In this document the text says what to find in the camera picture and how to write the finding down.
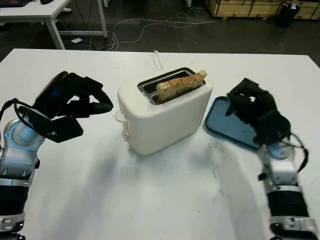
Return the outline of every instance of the gray floor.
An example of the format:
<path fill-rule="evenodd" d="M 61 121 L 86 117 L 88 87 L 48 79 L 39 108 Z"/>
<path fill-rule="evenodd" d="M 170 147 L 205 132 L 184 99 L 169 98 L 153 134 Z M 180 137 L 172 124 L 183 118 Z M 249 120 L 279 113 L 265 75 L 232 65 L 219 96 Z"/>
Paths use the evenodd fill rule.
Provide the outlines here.
<path fill-rule="evenodd" d="M 90 0 L 77 0 L 87 25 Z M 201 0 L 194 1 L 201 7 Z M 75 1 L 69 5 L 71 14 L 61 14 L 58 19 L 67 29 L 78 30 L 82 20 Z M 202 8 L 187 9 L 184 0 L 110 0 L 110 6 L 104 9 L 107 29 L 113 30 L 116 23 L 144 18 L 166 20 L 177 13 L 187 13 L 190 18 L 202 21 L 212 20 Z M 96 0 L 92 0 L 91 17 L 88 30 L 99 30 L 99 16 Z M 120 42 L 134 41 L 148 21 L 132 20 L 116 28 Z M 189 28 L 173 28 L 166 25 L 152 25 L 144 30 L 143 37 L 136 43 L 120 44 L 118 51 L 134 52 L 187 52 L 187 53 L 251 53 L 251 54 L 300 54 L 309 55 L 320 66 L 320 21 L 295 20 L 288 28 L 280 28 L 272 19 L 218 19 L 207 24 L 193 25 Z M 81 37 L 82 43 L 73 44 L 73 37 L 63 36 L 67 49 L 88 50 L 101 48 L 113 43 L 112 35 L 108 39 L 101 36 Z M 45 25 L 35 23 L 12 24 L 9 29 L 0 32 L 0 60 L 13 48 L 54 49 L 53 42 Z"/>

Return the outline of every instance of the white toaster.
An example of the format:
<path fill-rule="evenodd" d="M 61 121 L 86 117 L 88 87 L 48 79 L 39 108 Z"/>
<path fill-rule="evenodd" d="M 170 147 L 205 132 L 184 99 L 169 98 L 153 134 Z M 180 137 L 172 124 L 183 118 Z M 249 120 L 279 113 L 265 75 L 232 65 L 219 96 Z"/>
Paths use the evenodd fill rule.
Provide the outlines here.
<path fill-rule="evenodd" d="M 162 104 L 157 103 L 156 90 L 159 83 L 193 74 L 189 68 L 180 68 L 119 88 L 120 111 L 115 118 L 137 153 L 154 153 L 197 131 L 213 89 L 211 82 L 205 79 L 200 87 Z"/>

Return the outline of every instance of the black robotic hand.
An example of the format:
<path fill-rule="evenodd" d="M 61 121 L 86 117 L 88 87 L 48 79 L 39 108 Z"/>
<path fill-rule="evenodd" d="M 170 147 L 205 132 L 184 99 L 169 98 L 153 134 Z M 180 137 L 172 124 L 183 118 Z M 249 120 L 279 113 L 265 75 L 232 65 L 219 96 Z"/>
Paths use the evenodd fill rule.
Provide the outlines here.
<path fill-rule="evenodd" d="M 256 132 L 257 144 L 271 145 L 291 134 L 290 122 L 278 112 L 273 96 L 254 81 L 244 78 L 227 98 L 230 107 L 226 116 L 235 114 L 250 124 Z"/>
<path fill-rule="evenodd" d="M 31 125 L 24 122 L 28 127 L 47 139 L 61 143 L 83 134 L 77 118 L 88 118 L 112 110 L 113 104 L 102 87 L 100 82 L 87 76 L 63 71 L 51 80 L 31 108 L 21 106 L 19 112 L 28 116 Z M 79 99 L 69 102 L 74 96 Z M 90 96 L 99 102 L 90 102 Z"/>

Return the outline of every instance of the bread slice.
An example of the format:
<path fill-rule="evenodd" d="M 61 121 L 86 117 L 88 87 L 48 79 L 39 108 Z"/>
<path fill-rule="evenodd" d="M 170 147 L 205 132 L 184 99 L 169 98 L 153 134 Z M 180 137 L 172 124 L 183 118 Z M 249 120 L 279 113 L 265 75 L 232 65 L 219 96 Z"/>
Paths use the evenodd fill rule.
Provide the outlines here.
<path fill-rule="evenodd" d="M 206 76 L 206 71 L 201 70 L 191 76 L 179 77 L 159 83 L 156 86 L 156 90 L 159 93 L 158 103 L 163 104 L 198 88 L 203 83 Z"/>

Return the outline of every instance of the container lid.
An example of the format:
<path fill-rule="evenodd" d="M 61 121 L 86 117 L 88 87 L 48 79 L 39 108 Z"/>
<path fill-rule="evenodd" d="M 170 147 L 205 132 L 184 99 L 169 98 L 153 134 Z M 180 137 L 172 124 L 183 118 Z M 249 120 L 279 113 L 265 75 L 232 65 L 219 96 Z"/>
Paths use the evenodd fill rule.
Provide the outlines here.
<path fill-rule="evenodd" d="M 253 141 L 256 136 L 253 127 L 242 122 L 234 114 L 226 116 L 229 106 L 230 103 L 225 96 L 219 96 L 213 101 L 204 121 L 206 132 L 213 136 L 221 136 L 253 150 L 258 149 L 258 145 Z"/>

